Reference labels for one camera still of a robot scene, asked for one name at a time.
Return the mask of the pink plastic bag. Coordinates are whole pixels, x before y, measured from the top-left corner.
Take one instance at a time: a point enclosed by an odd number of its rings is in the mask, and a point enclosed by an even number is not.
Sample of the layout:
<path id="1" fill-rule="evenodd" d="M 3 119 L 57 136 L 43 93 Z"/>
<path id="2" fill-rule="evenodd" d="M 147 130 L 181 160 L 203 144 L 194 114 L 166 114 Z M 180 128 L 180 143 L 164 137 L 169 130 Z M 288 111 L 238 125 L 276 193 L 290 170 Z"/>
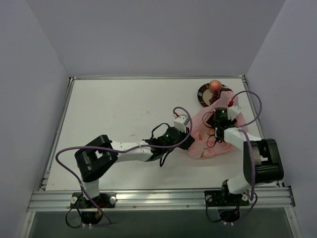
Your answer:
<path id="1" fill-rule="evenodd" d="M 216 155 L 228 153 L 233 146 L 225 142 L 217 142 L 214 130 L 207 125 L 207 120 L 213 115 L 213 110 L 218 107 L 228 107 L 229 101 L 234 96 L 233 92 L 222 92 L 220 98 L 208 107 L 200 109 L 193 117 L 191 136 L 195 142 L 188 149 L 188 154 L 195 159 L 209 159 Z"/>

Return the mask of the fake red grape bunch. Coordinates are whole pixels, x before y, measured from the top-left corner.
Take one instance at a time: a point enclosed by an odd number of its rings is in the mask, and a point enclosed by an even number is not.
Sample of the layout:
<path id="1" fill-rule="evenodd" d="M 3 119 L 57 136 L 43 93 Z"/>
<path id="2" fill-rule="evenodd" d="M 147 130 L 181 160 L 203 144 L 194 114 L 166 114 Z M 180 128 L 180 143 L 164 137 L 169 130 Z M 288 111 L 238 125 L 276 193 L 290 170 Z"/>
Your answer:
<path id="1" fill-rule="evenodd" d="M 209 103 L 210 105 L 212 105 L 213 103 L 215 103 L 221 96 L 222 90 L 218 89 L 213 91 L 212 93 L 212 97 L 209 99 Z"/>

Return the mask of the fake peach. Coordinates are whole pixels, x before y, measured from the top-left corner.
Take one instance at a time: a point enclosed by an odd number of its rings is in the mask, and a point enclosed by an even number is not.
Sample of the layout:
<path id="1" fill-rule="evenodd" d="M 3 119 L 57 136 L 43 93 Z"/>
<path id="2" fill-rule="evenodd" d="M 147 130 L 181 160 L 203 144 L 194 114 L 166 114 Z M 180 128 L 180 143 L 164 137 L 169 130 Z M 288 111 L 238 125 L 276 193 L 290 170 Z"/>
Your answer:
<path id="1" fill-rule="evenodd" d="M 218 80 L 211 80 L 209 83 L 209 90 L 214 93 L 215 91 L 222 89 L 222 83 Z"/>

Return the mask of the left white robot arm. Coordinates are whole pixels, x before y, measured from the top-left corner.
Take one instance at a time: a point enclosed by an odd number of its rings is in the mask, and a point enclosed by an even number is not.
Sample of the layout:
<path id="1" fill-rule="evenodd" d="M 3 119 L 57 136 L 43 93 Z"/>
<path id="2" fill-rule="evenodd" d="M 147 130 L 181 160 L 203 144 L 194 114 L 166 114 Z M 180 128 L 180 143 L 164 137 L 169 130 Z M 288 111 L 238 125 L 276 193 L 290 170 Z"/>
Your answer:
<path id="1" fill-rule="evenodd" d="M 166 157 L 175 148 L 188 150 L 194 142 L 195 139 L 190 135 L 188 128 L 182 132 L 175 127 L 168 127 L 162 136 L 151 136 L 139 143 L 116 142 L 110 140 L 107 135 L 97 137 L 75 153 L 82 187 L 85 190 L 82 202 L 89 208 L 99 204 L 99 179 L 115 163 L 159 160 L 159 165 L 162 166 Z"/>

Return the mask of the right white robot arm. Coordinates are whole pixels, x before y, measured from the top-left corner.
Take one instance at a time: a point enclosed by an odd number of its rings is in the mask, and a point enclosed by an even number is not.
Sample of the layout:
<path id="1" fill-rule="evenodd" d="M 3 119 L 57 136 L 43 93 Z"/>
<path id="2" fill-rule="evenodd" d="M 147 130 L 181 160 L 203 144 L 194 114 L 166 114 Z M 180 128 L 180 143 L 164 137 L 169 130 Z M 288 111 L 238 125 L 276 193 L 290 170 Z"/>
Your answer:
<path id="1" fill-rule="evenodd" d="M 256 185 L 272 183 L 284 178 L 284 169 L 274 139 L 264 139 L 247 133 L 237 126 L 238 106 L 215 108 L 207 120 L 214 130 L 214 145 L 230 144 L 243 153 L 242 172 L 225 182 L 226 188 L 220 192 L 220 199 L 230 205 L 237 200 L 238 194 L 249 193 L 249 199 L 255 197 Z"/>

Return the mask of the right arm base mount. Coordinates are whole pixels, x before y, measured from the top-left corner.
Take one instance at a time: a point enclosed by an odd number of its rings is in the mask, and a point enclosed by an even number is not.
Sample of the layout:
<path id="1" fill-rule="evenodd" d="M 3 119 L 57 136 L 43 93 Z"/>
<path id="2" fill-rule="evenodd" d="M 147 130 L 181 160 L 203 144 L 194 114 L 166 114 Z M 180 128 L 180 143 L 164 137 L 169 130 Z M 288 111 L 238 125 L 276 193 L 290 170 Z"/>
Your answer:
<path id="1" fill-rule="evenodd" d="M 212 223 L 223 222 L 225 225 L 234 225 L 241 218 L 240 208 L 248 206 L 249 199 L 245 193 L 230 194 L 220 190 L 205 190 L 205 214 Z M 218 218 L 209 216 L 208 209 L 217 208 Z"/>

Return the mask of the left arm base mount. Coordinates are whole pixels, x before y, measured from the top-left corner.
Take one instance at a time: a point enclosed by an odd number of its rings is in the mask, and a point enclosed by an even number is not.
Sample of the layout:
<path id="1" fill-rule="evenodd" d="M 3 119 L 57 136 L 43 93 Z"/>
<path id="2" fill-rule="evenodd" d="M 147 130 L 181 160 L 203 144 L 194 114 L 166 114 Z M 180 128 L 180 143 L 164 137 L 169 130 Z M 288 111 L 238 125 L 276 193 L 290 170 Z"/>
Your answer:
<path id="1" fill-rule="evenodd" d="M 101 227 L 112 225 L 108 215 L 105 215 L 104 209 L 115 208 L 117 201 L 115 192 L 101 192 L 100 195 L 92 199 L 86 199 L 81 192 L 72 194 L 69 210 L 65 215 L 65 223 L 68 227 L 76 229 L 80 227 Z M 71 211 L 76 211 L 79 217 L 79 224 L 72 225 L 69 222 L 68 215 Z"/>

